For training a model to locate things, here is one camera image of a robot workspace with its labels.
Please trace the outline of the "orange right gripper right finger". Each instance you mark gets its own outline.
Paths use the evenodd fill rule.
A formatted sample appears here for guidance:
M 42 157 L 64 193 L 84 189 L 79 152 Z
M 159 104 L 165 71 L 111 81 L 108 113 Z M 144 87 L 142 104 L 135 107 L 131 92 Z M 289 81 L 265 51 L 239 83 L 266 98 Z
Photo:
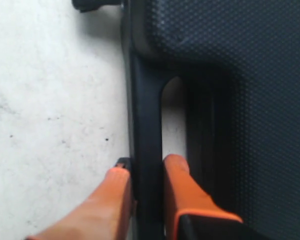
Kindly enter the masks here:
M 181 155 L 170 154 L 164 160 L 164 224 L 168 240 L 176 240 L 178 225 L 183 215 L 206 217 L 243 223 L 236 214 L 217 206 L 190 175 Z

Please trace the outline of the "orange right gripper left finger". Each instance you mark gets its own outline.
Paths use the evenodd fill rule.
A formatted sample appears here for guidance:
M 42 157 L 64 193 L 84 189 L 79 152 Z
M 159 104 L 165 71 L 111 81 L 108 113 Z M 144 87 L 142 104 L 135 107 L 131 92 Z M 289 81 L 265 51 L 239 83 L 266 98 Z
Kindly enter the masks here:
M 131 160 L 119 158 L 93 193 L 28 240 L 124 240 L 132 211 Z

